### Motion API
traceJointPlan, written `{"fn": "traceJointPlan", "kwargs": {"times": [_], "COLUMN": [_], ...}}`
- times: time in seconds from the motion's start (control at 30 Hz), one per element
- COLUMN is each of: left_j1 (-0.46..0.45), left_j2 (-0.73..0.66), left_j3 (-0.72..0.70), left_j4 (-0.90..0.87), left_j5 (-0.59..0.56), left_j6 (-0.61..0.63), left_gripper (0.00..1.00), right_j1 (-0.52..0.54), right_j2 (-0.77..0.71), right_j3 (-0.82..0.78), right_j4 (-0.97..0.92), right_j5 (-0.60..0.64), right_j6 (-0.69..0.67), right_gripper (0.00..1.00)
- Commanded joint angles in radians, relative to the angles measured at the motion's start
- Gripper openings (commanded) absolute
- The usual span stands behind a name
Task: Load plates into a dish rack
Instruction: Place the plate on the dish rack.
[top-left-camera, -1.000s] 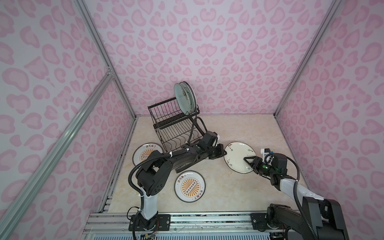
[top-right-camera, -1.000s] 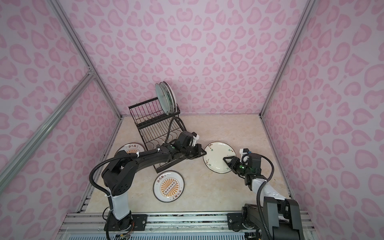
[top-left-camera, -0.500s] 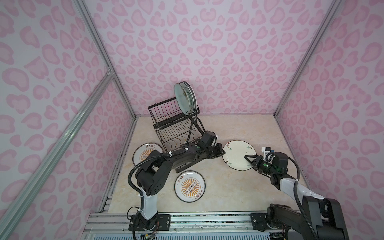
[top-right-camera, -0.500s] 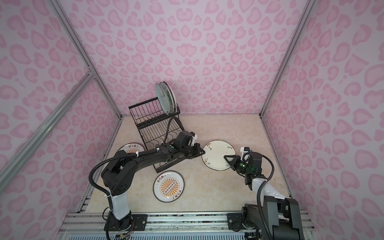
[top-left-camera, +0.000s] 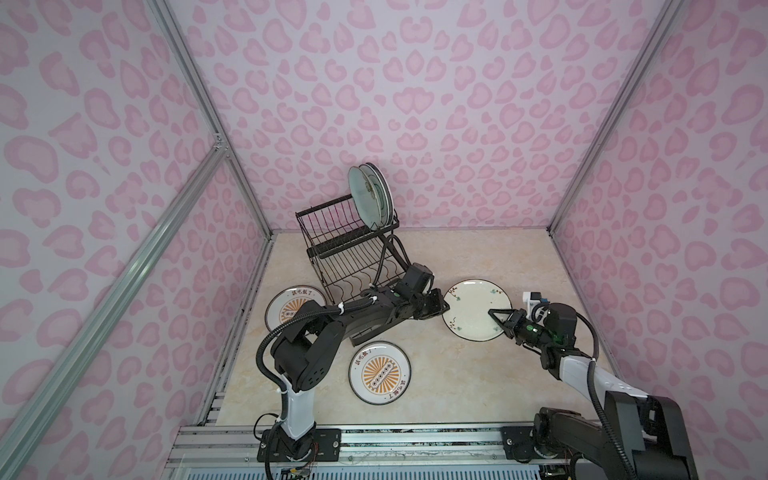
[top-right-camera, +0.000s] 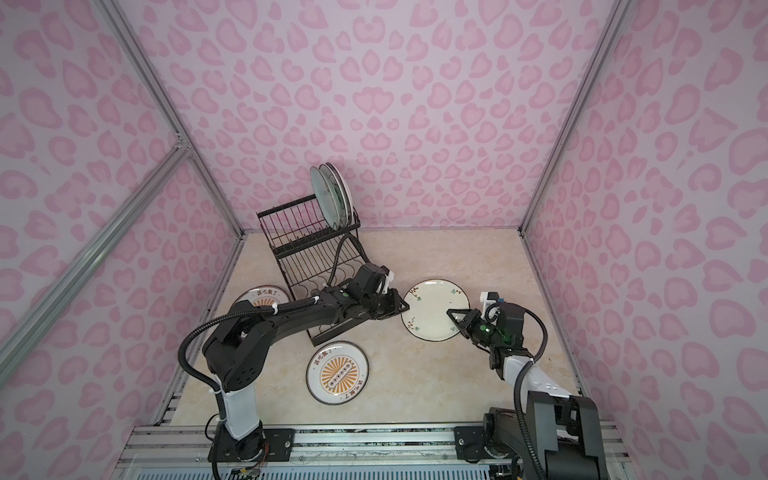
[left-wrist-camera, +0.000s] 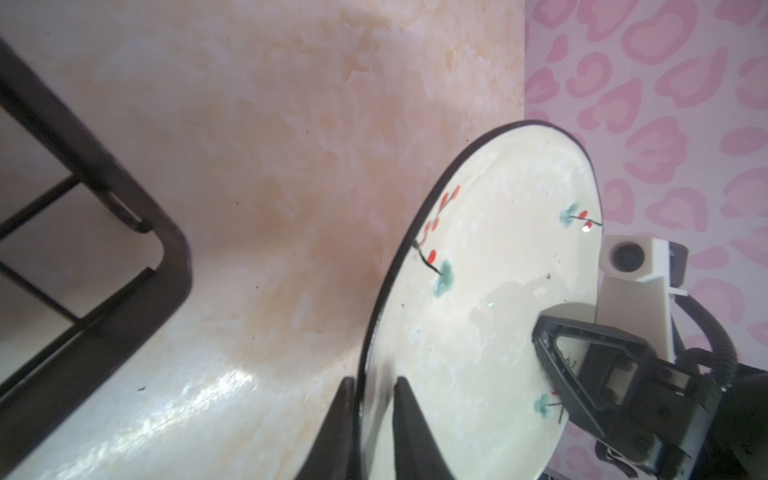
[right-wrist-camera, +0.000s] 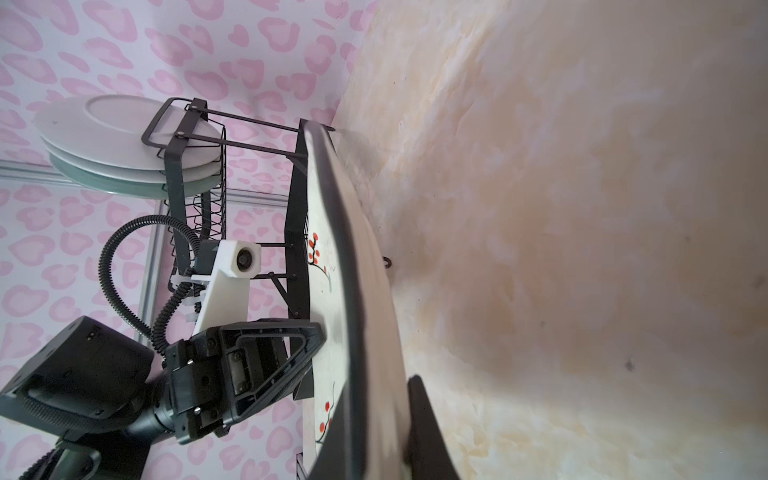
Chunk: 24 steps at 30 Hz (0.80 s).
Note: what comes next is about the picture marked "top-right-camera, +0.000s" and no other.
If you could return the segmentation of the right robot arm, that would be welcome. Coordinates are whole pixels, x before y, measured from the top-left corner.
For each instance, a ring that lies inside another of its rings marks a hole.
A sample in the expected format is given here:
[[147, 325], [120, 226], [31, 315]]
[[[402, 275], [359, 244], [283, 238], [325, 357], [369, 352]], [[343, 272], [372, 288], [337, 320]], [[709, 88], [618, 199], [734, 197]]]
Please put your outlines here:
[[513, 388], [511, 409], [493, 407], [481, 427], [456, 427], [458, 459], [511, 462], [517, 479], [608, 479], [595, 402], [560, 387], [538, 365], [548, 344], [543, 320], [497, 300], [479, 309], [449, 309], [459, 333], [489, 355], [489, 366]]

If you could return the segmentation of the light blue flower plate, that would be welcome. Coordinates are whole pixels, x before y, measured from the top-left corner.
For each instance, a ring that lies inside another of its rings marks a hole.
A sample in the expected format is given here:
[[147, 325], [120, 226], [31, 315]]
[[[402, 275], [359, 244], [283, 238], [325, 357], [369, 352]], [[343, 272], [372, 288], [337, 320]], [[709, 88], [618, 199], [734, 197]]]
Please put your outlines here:
[[321, 212], [328, 225], [336, 229], [339, 222], [339, 210], [334, 200], [331, 185], [317, 167], [310, 169], [311, 183]]

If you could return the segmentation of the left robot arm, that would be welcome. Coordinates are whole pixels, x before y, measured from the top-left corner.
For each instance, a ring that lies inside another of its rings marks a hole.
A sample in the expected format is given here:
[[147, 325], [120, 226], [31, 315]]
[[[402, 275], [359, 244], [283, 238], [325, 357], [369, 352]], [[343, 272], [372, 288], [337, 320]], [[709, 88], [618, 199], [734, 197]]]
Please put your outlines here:
[[267, 457], [269, 443], [252, 384], [262, 373], [273, 344], [314, 327], [340, 324], [347, 331], [369, 320], [408, 311], [410, 305], [390, 286], [392, 277], [386, 267], [366, 263], [353, 278], [302, 300], [268, 306], [237, 302], [227, 314], [189, 335], [192, 339], [213, 330], [202, 347], [208, 371], [185, 367], [189, 375], [210, 387], [216, 401], [219, 424], [208, 457], [211, 463]]

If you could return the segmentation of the cream floral rim plate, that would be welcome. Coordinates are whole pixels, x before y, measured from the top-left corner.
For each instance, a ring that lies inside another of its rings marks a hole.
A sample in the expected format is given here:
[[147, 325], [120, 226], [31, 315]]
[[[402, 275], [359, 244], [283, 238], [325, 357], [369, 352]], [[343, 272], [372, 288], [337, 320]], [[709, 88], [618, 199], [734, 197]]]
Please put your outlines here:
[[447, 311], [470, 308], [464, 290], [443, 279], [425, 280], [414, 285], [404, 301], [409, 305], [402, 314], [404, 327], [416, 338], [428, 342], [442, 342], [458, 335], [458, 328]]

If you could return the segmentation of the dark green rim plate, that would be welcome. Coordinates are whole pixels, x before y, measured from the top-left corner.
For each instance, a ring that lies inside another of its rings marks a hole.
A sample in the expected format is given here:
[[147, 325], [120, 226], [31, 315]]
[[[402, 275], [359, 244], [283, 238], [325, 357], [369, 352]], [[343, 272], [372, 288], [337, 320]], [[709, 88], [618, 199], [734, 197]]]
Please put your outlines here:
[[344, 211], [346, 212], [346, 216], [347, 216], [345, 225], [351, 226], [355, 223], [355, 217], [354, 217], [353, 200], [352, 200], [348, 185], [344, 180], [343, 176], [339, 173], [339, 171], [336, 169], [336, 167], [332, 163], [327, 162], [326, 166], [328, 167], [333, 177], [335, 178], [336, 184], [338, 186], [338, 191], [340, 192], [340, 195], [344, 202]]

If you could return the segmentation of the white plate quatrefoil emblem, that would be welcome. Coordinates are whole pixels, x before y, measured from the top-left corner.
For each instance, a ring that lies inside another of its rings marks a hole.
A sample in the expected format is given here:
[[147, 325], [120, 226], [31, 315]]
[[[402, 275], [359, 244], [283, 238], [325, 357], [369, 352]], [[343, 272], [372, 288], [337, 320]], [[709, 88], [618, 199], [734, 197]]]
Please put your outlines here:
[[331, 190], [333, 192], [334, 200], [339, 210], [339, 222], [338, 222], [338, 227], [336, 229], [346, 227], [345, 223], [346, 223], [347, 216], [346, 216], [346, 212], [344, 211], [344, 202], [340, 195], [340, 192], [338, 191], [338, 186], [336, 184], [335, 178], [333, 177], [332, 173], [330, 172], [326, 164], [321, 165], [319, 169], [325, 175], [325, 177], [327, 178], [327, 180], [331, 185]]

